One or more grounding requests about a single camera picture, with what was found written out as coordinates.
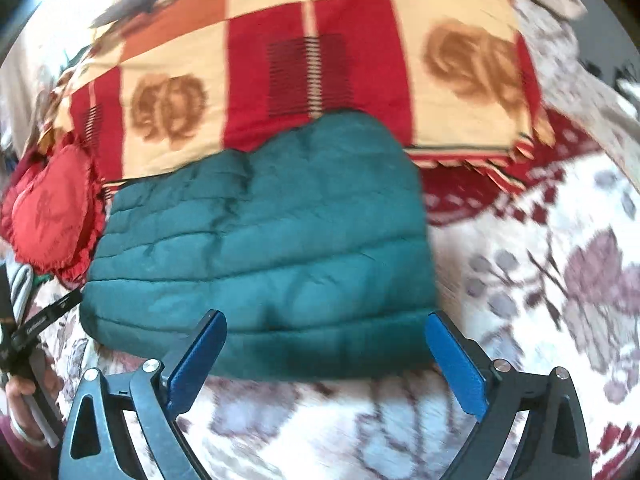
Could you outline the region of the red heart-shaped ruffled pillow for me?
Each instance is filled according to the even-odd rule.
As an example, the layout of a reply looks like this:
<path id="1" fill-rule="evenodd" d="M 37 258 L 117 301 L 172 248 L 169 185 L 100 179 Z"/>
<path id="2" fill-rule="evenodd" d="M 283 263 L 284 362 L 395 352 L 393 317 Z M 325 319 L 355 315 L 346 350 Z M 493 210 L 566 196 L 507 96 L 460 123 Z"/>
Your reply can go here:
<path id="1" fill-rule="evenodd" d="M 66 285 L 85 283 L 105 225 L 96 163 L 74 132 L 48 154 L 30 148 L 1 197 L 1 237 L 15 259 Z"/>

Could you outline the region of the red checkered rose blanket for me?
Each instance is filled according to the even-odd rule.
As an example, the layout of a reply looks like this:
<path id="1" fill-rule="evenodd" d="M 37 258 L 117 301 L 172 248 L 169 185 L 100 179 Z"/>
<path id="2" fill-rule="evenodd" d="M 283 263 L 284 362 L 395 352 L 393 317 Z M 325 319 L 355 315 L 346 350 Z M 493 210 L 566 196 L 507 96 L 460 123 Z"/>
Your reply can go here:
<path id="1" fill-rule="evenodd" d="M 511 193 L 555 141 L 510 0 L 158 0 L 96 31 L 38 145 L 77 133 L 116 183 L 338 110 Z"/>

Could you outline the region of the green quilted puffer jacket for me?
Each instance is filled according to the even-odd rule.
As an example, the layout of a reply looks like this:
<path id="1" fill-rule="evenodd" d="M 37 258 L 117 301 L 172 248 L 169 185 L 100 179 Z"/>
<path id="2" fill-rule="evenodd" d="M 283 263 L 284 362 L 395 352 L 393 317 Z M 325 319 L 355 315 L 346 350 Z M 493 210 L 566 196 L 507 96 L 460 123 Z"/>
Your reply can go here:
<path id="1" fill-rule="evenodd" d="M 220 311 L 218 376 L 417 370 L 438 300 L 418 170 L 380 122 L 341 112 L 134 181 L 114 197 L 82 296 L 84 331 L 140 358 Z"/>

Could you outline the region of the grey folded cloth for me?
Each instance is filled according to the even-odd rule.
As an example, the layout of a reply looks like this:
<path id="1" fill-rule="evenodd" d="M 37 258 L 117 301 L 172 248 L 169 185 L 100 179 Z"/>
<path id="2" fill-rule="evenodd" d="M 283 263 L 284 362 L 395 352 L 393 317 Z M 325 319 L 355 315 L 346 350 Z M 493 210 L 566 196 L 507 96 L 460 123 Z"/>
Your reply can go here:
<path id="1" fill-rule="evenodd" d="M 35 272 L 29 264 L 6 260 L 6 277 L 9 282 L 13 315 L 17 324 L 21 324 L 29 298 L 32 296 Z"/>

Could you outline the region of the floral white red bedspread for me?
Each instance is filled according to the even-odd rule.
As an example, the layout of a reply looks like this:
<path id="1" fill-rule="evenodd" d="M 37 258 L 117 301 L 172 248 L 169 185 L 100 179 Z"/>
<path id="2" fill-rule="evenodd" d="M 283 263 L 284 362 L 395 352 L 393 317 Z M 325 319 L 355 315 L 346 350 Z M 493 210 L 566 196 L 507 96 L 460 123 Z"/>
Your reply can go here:
<path id="1" fill-rule="evenodd" d="M 468 164 L 421 167 L 392 137 L 418 170 L 435 310 L 519 372 L 565 367 L 585 417 L 590 478 L 616 479 L 639 452 L 639 177 L 628 176 L 578 122 L 544 104 L 510 3 L 555 136 L 521 163 L 524 188 L 508 192 Z M 295 128 L 341 112 L 362 113 L 338 110 Z M 105 183 L 96 166 L 106 223 L 125 185 L 223 151 L 255 151 L 277 134 L 250 151 L 226 148 L 122 182 Z M 34 306 L 73 287 L 84 292 L 88 272 L 81 285 L 49 274 Z M 63 378 L 63 413 L 86 368 L 116 374 L 147 359 L 91 338 L 79 308 L 43 335 Z M 213 369 L 177 425 L 217 479 L 436 479 L 474 420 L 430 359 L 417 370 L 315 382 L 236 379 Z"/>

